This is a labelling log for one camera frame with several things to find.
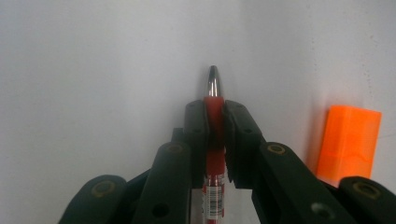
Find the white wall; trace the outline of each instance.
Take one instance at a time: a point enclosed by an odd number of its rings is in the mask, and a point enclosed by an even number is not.
[[[202,98],[208,66],[312,170],[326,110],[383,113],[396,192],[394,1],[0,0],[0,223],[55,223],[88,180],[131,179]],[[227,188],[226,223],[257,223]]]

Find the metal pen tip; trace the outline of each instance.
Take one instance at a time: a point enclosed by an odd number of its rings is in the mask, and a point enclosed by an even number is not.
[[[210,66],[209,80],[207,81],[208,96],[221,96],[219,71],[215,65]]]

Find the orange object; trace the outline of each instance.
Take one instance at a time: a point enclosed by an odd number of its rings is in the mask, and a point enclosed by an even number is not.
[[[347,176],[370,178],[381,113],[333,105],[326,122],[317,177],[338,186]]]

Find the pen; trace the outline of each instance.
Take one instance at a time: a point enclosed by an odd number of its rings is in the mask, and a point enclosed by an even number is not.
[[[206,152],[206,177],[203,186],[203,211],[205,224],[220,224],[224,217],[224,131],[221,109],[219,71],[210,66],[208,95],[204,98],[209,123],[209,141]]]

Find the screw hole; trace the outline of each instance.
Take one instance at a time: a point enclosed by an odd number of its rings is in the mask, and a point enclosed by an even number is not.
[[[325,219],[334,219],[334,211],[324,203],[312,203],[311,210],[318,216]]]
[[[116,184],[110,180],[104,180],[96,184],[92,190],[91,194],[96,198],[102,198],[103,196],[110,194],[116,188]]]
[[[169,206],[166,203],[157,203],[151,212],[155,217],[166,217],[169,214]]]
[[[166,150],[171,153],[180,153],[183,151],[183,148],[179,145],[172,145],[169,146]]]
[[[358,193],[371,198],[373,200],[377,199],[379,196],[381,196],[381,191],[377,189],[376,187],[364,183],[364,182],[356,182],[353,184],[353,189],[357,191]]]
[[[278,146],[278,145],[268,146],[267,149],[271,152],[278,154],[278,155],[283,155],[286,153],[286,149],[283,148],[282,146]]]

